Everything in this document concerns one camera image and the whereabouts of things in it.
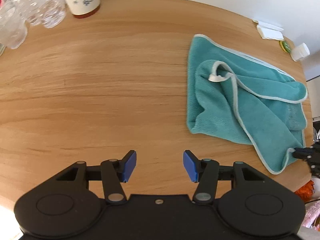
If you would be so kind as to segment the water bottle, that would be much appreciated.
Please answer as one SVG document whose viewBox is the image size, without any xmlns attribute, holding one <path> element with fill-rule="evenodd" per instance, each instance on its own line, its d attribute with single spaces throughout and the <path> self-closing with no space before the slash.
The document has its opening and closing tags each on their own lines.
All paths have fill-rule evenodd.
<svg viewBox="0 0 320 240">
<path fill-rule="evenodd" d="M 15 0 L 1 0 L 1 44 L 17 49 L 27 36 L 28 29 Z"/>
<path fill-rule="evenodd" d="M 65 0 L 27 0 L 25 19 L 30 25 L 57 26 L 66 15 Z"/>
</svg>

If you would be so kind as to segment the water bottle middle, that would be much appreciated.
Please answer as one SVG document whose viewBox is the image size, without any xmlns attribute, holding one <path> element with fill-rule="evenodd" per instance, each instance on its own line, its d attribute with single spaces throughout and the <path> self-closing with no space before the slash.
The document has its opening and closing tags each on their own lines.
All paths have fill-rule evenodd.
<svg viewBox="0 0 320 240">
<path fill-rule="evenodd" d="M 1 0 L 1 44 L 17 49 L 27 36 L 28 29 L 15 0 Z"/>
</svg>

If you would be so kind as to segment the green yellow round tin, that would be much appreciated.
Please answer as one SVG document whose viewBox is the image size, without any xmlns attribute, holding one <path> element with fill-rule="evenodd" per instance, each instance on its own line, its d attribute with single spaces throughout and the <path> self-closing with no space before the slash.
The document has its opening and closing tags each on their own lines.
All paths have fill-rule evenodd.
<svg viewBox="0 0 320 240">
<path fill-rule="evenodd" d="M 287 41 L 283 40 L 283 41 L 279 41 L 279 45 L 281 47 L 281 49 L 286 52 L 286 53 L 291 53 L 291 47 L 288 44 Z"/>
</svg>

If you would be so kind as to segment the teal towel white trim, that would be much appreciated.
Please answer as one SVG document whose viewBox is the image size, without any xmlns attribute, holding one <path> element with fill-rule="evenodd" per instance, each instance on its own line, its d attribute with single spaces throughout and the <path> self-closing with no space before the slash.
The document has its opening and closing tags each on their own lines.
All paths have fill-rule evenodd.
<svg viewBox="0 0 320 240">
<path fill-rule="evenodd" d="M 285 71 L 194 35 L 188 54 L 187 127 L 254 147 L 271 174 L 295 161 L 305 146 L 306 86 Z"/>
</svg>

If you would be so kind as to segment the white pill bottle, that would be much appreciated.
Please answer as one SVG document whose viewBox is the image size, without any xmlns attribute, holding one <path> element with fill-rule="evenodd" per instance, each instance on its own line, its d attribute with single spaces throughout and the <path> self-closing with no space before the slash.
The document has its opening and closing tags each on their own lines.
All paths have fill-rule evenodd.
<svg viewBox="0 0 320 240">
<path fill-rule="evenodd" d="M 305 43 L 302 43 L 291 50 L 290 56 L 293 61 L 301 61 L 310 55 L 310 50 Z"/>
</svg>

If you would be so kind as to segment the white air conditioner unit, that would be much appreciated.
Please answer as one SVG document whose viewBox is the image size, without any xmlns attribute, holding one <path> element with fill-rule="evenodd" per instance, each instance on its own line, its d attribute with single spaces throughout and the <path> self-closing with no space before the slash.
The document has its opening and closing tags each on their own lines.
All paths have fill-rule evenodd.
<svg viewBox="0 0 320 240">
<path fill-rule="evenodd" d="M 307 88 L 310 98 L 313 121 L 319 121 L 319 67 L 307 72 Z"/>
</svg>

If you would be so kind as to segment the folded white tissue paper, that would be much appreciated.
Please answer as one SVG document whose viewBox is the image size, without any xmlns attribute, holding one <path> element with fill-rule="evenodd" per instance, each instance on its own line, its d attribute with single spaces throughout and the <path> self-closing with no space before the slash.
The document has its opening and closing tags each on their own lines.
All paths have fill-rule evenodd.
<svg viewBox="0 0 320 240">
<path fill-rule="evenodd" d="M 256 24 L 256 29 L 264 40 L 283 41 L 283 28 L 259 20 L 252 20 Z"/>
</svg>

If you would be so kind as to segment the water bottle right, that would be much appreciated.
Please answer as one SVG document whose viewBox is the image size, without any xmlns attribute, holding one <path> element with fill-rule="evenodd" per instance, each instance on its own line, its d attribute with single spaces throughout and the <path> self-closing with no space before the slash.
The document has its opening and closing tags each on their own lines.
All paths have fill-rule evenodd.
<svg viewBox="0 0 320 240">
<path fill-rule="evenodd" d="M 65 0 L 27 0 L 25 19 L 30 25 L 57 26 L 66 15 Z"/>
</svg>

